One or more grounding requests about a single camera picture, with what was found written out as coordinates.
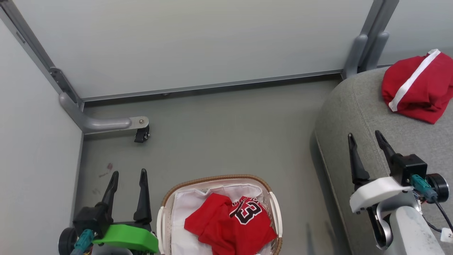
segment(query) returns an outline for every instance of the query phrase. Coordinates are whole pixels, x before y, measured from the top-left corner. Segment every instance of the printed number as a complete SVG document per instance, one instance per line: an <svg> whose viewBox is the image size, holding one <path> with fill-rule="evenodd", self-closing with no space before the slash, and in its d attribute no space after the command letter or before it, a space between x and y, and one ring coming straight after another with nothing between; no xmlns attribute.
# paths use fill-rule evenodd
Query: printed number
<svg viewBox="0 0 453 255"><path fill-rule="evenodd" d="M256 215L263 211L256 202L248 201L245 204L247 207L242 208L244 202L239 203L237 209L230 213L230 217L236 217L242 225L247 225Z"/></svg>

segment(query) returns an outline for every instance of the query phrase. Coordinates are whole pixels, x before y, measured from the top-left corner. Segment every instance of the green gripper part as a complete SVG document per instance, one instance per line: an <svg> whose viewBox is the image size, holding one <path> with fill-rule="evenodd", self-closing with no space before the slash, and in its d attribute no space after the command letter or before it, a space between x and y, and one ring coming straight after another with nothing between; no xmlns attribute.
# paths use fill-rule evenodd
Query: green gripper part
<svg viewBox="0 0 453 255"><path fill-rule="evenodd" d="M123 224L110 225L104 238L93 240L93 244L101 243L150 253L159 251L159 242L153 233L146 229Z"/></svg>

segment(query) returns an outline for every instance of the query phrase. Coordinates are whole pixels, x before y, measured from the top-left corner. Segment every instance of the gray fabric upholstery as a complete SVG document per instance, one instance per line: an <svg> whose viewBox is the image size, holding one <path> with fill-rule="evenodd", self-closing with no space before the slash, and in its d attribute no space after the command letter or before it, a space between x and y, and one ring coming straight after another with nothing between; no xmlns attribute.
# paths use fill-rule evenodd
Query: gray fabric upholstery
<svg viewBox="0 0 453 255"><path fill-rule="evenodd" d="M354 255L382 254L374 240L368 215L352 214L349 198L353 193L347 135L352 132L365 169L372 178L389 175L384 153L374 131L380 130L396 152L417 154L428 163L428 173L439 173L453 185L453 107L449 104L435 125L393 113L381 96L386 69L358 74L340 83L324 103L315 133L337 205ZM443 203L453 220L453 198ZM448 227L435 205L424 205L424 215L433 225ZM434 233L438 240L440 234ZM445 254L453 245L440 242Z"/></svg>

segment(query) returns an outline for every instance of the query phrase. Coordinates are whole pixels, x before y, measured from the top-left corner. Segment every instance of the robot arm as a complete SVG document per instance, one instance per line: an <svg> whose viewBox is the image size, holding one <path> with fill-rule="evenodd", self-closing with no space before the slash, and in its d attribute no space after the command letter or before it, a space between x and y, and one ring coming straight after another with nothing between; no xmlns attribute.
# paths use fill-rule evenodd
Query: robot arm
<svg viewBox="0 0 453 255"><path fill-rule="evenodd" d="M448 199L448 185L439 174L427 175L428 165L415 154L395 153L381 132L376 131L390 176L371 180L357 153L354 136L348 135L352 183L352 212L367 211L377 247L386 255L444 255L421 213L420 200L428 203Z"/></svg>
<svg viewBox="0 0 453 255"><path fill-rule="evenodd" d="M118 188L119 173L113 172L102 201L94 207L84 207L74 217L74 227L60 235L60 255L83 254L92 249L94 255L143 255L157 252L158 240L151 232L148 175L140 173L140 196L134 221L114 222L112 208Z"/></svg>

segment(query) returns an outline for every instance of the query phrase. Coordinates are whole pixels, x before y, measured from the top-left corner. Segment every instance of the gray metal frame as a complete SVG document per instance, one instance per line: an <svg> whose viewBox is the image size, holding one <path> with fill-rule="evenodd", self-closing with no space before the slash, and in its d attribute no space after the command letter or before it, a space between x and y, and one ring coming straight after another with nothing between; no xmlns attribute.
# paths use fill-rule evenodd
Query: gray metal frame
<svg viewBox="0 0 453 255"><path fill-rule="evenodd" d="M60 94L60 104L84 134L145 128L149 119L145 116L131 118L96 119L82 113L66 93Z"/></svg>
<svg viewBox="0 0 453 255"><path fill-rule="evenodd" d="M84 102L72 88L62 70L55 67L49 55L11 0L0 0L0 19L15 35L37 67L57 91L61 106L84 134L140 129L149 125L145 116L131 118L96 119L83 113Z"/></svg>
<svg viewBox="0 0 453 255"><path fill-rule="evenodd" d="M20 14L15 4L12 2L12 0L0 0L0 7L8 15L8 18L15 26L15 28L10 28L11 32L17 35L18 40L23 43L24 48L26 47L30 48L31 52L27 51L29 55L30 56L35 55L35 57L42 63L44 68L47 70L47 73L52 75L52 78L55 80L56 83L51 82L51 84L54 86L57 92L58 93L66 92L72 99L72 101L74 103L77 103L79 105L79 108L82 110L83 104L85 102L102 101L109 99L131 98L144 95L173 93L204 88L219 88L225 86L236 86L269 81L289 80L296 78L320 76L326 74L341 73L342 77L346 79L347 77L357 74L357 72L363 72L366 70L377 68L377 62L379 60L379 57L381 56L382 50L384 49L384 46L390 36L388 32L384 31L384 29L387 26L390 17L393 15L393 12L395 11L398 2L399 0L373 1L361 32L359 36L357 36L354 39L350 54L346 60L343 70L340 69L308 74L288 75L282 77L200 85L189 88L162 89L155 91L143 91L136 93L106 95L90 98L79 98L77 96L77 93L72 88L70 82L64 76L63 71L55 67L54 63L47 55L46 51L44 50L44 48L34 35L33 31L28 26L23 16Z"/></svg>
<svg viewBox="0 0 453 255"><path fill-rule="evenodd" d="M399 0L374 0L360 35L354 42L343 68L346 79L357 73L377 68L390 33L384 31Z"/></svg>

